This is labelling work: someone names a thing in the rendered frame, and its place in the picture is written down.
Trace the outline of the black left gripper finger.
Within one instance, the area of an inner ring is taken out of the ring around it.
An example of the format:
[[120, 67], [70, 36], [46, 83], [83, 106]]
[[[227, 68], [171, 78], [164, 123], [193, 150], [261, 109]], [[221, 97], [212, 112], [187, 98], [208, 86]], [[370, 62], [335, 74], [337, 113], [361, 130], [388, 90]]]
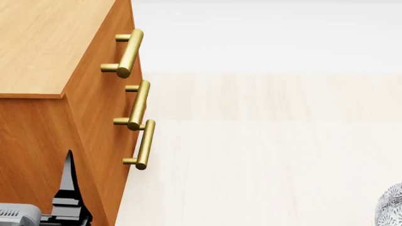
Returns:
[[54, 206], [78, 206], [80, 204], [80, 190], [71, 150], [67, 152], [60, 188], [54, 196], [52, 204]]

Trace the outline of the orange wooden drawer cabinet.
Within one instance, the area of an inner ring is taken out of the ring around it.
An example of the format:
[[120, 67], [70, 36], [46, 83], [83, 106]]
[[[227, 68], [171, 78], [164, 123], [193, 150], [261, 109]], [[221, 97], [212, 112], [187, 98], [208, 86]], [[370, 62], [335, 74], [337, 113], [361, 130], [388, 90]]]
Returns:
[[134, 29], [131, 0], [0, 0], [0, 203], [52, 211], [73, 154], [92, 226], [115, 226], [138, 131], [128, 117], [142, 80], [101, 71], [119, 63]]

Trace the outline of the grey speckled patterned bowl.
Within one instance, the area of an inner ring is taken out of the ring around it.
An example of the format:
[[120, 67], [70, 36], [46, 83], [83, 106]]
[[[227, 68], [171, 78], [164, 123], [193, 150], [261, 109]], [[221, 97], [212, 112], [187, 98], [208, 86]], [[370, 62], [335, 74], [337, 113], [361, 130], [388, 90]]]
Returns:
[[375, 226], [402, 226], [402, 183], [388, 188], [378, 200]]

